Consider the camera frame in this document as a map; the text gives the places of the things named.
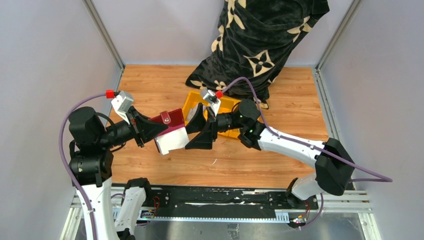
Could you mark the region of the red leather card holder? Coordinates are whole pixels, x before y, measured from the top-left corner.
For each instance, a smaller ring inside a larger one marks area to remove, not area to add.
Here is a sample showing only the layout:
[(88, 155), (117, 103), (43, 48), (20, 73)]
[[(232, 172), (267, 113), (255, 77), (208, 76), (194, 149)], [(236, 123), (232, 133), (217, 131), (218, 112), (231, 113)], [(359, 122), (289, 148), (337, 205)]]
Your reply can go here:
[(181, 108), (172, 111), (163, 111), (159, 115), (149, 119), (154, 123), (160, 123), (167, 126), (167, 129), (162, 131), (160, 135), (176, 131), (185, 127), (185, 119)]

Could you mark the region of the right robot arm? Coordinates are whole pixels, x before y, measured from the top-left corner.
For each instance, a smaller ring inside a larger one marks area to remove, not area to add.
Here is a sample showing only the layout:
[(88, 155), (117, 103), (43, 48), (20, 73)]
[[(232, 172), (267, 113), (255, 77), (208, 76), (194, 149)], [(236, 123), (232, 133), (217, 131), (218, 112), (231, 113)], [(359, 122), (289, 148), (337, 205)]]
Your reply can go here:
[(238, 139), (245, 147), (279, 153), (314, 168), (314, 173), (290, 182), (284, 194), (290, 208), (298, 209), (309, 197), (321, 193), (344, 194), (354, 167), (352, 158), (339, 140), (329, 138), (322, 142), (296, 137), (260, 122), (259, 117), (260, 110), (249, 99), (224, 113), (214, 113), (211, 107), (199, 103), (185, 127), (187, 133), (197, 135), (185, 145), (185, 149), (210, 150), (218, 133), (237, 129)]

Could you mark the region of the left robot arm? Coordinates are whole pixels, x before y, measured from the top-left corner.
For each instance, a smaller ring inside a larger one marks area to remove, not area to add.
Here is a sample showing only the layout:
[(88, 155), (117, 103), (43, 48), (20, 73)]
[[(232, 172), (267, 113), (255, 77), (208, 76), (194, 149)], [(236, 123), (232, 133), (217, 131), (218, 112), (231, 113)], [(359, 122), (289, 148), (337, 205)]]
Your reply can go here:
[(95, 240), (134, 240), (135, 227), (141, 207), (153, 201), (153, 191), (147, 178), (131, 179), (125, 185), (118, 217), (112, 210), (113, 148), (135, 140), (139, 147), (153, 140), (168, 126), (154, 122), (131, 106), (126, 113), (129, 122), (122, 120), (104, 127), (105, 115), (92, 107), (84, 106), (69, 116), (69, 131), (73, 141), (69, 144), (69, 168), (81, 186), (78, 196), (88, 211), (86, 232)]

